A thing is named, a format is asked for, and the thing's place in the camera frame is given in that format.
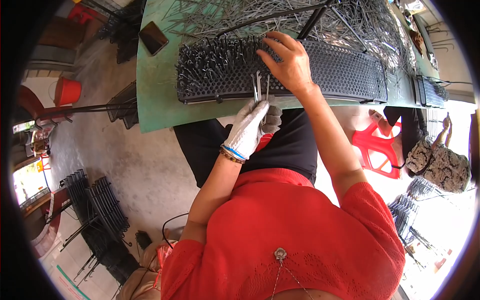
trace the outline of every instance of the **cotton glove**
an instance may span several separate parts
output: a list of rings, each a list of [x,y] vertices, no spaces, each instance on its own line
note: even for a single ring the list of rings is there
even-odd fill
[[[271,95],[268,98],[272,101],[275,97]],[[261,130],[260,123],[265,115],[267,116],[266,124]],[[222,148],[237,159],[249,159],[264,134],[275,133],[280,129],[278,127],[281,124],[280,116],[281,110],[274,106],[270,107],[269,101],[265,100],[265,95],[262,95],[262,101],[257,107],[255,107],[255,100],[250,99],[235,117],[230,134],[222,144]]]

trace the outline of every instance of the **necklace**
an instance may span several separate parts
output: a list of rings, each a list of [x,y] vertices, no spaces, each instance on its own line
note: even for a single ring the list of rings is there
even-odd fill
[[[276,281],[275,281],[275,286],[273,288],[273,294],[272,294],[271,300],[273,300],[273,296],[275,295],[276,284],[278,282],[278,277],[280,276],[280,270],[282,268],[285,268],[285,270],[287,270],[290,273],[290,275],[292,275],[293,279],[295,279],[295,281],[299,284],[299,286],[308,294],[310,299],[314,300],[313,297],[310,295],[310,293],[307,291],[307,289],[304,288],[303,285],[301,285],[301,283],[292,274],[292,272],[287,267],[283,266],[283,260],[287,257],[287,251],[285,251],[285,249],[279,247],[279,248],[277,248],[277,250],[273,254],[275,255],[275,258],[278,260],[278,262],[280,263],[280,267],[278,268],[278,273],[276,275]]]

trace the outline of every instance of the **patterned shirt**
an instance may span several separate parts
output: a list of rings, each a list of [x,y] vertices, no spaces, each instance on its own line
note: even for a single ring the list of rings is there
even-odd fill
[[[438,144],[432,150],[432,138],[423,136],[408,153],[407,168],[417,173],[430,164],[419,176],[425,178],[446,192],[464,192],[470,184],[470,164],[465,155],[459,155]]]

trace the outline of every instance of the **smartphone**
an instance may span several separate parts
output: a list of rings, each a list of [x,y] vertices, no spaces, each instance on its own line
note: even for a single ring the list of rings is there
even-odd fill
[[[152,56],[156,55],[166,44],[168,44],[167,37],[153,21],[140,30],[138,37],[142,40]]]

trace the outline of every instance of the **red knit top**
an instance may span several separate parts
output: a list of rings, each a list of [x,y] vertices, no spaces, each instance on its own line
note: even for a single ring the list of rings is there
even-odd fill
[[[390,211],[371,185],[353,185],[338,208],[299,173],[261,169],[239,176],[208,221],[205,245],[176,244],[162,270],[162,300],[269,298],[278,247],[305,288],[344,300],[390,299],[405,265]],[[294,288],[282,268],[276,293]]]

